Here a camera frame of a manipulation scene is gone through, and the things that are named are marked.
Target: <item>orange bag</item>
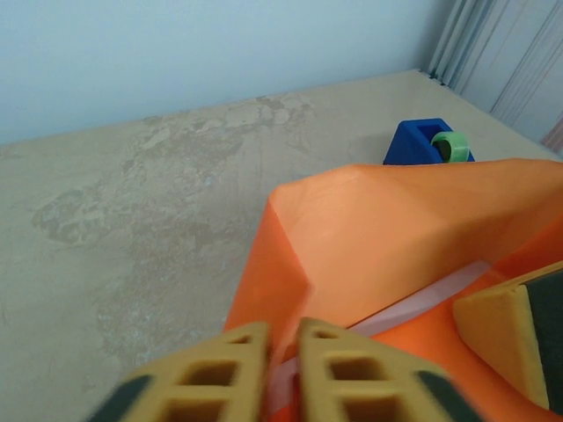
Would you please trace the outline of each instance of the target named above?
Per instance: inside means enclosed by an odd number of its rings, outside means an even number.
[[[561,259],[561,163],[351,165],[273,191],[224,328],[269,322],[274,367],[301,317],[350,327],[476,260],[495,264],[460,295]],[[464,345],[452,301],[374,338],[444,366],[490,420],[559,420]]]

